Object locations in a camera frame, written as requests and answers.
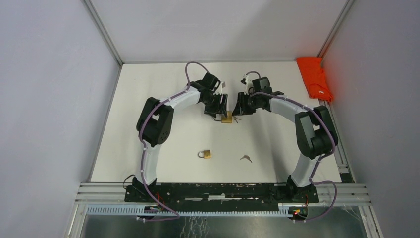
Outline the large brass padlock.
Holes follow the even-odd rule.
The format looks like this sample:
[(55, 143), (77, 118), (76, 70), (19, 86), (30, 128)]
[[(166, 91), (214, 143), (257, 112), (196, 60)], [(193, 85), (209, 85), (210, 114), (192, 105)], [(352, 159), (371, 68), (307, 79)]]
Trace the large brass padlock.
[(220, 123), (232, 123), (233, 122), (233, 117), (232, 117), (232, 112), (231, 111), (228, 111), (226, 115), (217, 114), (216, 117), (213, 117), (212, 119), (214, 121), (220, 122)]

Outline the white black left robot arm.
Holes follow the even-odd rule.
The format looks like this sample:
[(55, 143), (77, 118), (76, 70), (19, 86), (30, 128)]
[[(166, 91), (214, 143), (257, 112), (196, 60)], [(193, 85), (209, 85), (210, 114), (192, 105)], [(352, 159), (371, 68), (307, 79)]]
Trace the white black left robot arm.
[(137, 196), (150, 202), (156, 195), (157, 161), (162, 144), (169, 138), (175, 112), (202, 103), (204, 115), (213, 119), (227, 116), (227, 94), (216, 76), (207, 72), (201, 80), (189, 82), (173, 96), (157, 99), (149, 97), (136, 124), (142, 143), (142, 155), (132, 185)]

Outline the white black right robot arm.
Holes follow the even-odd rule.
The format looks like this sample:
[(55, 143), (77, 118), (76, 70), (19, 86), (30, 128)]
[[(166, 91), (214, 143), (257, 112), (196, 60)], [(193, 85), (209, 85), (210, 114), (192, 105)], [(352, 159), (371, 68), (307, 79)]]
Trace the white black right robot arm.
[(232, 112), (234, 117), (252, 115), (257, 109), (264, 109), (283, 116), (295, 125), (300, 155), (288, 177), (286, 196), (292, 202), (299, 202), (313, 185), (320, 162), (333, 154), (338, 144), (328, 109), (325, 106), (310, 108), (280, 91), (274, 92), (267, 77), (250, 80), (245, 75), (241, 83), (245, 85), (245, 91), (238, 93)]

